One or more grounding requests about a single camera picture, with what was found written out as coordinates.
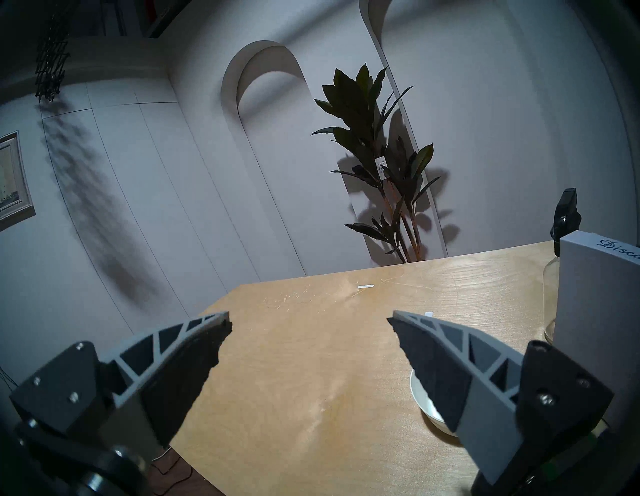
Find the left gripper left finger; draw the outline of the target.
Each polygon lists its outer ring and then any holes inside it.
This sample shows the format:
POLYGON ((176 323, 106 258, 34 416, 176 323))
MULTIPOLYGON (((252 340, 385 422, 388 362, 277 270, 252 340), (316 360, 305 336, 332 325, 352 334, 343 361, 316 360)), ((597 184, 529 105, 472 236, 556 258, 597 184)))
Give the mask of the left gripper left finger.
POLYGON ((128 338, 102 358, 69 346, 10 395, 28 426, 73 442, 124 447, 145 463, 168 447, 232 331, 217 312, 128 338))

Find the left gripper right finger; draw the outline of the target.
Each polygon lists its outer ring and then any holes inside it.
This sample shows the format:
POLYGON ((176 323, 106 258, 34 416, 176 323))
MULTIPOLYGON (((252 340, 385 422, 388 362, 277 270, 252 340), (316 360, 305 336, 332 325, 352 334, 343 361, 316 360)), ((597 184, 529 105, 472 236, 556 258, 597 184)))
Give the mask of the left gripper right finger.
POLYGON ((477 465, 473 485, 528 485, 597 427, 614 394, 545 340, 525 353, 487 333, 395 310, 415 376, 477 465))

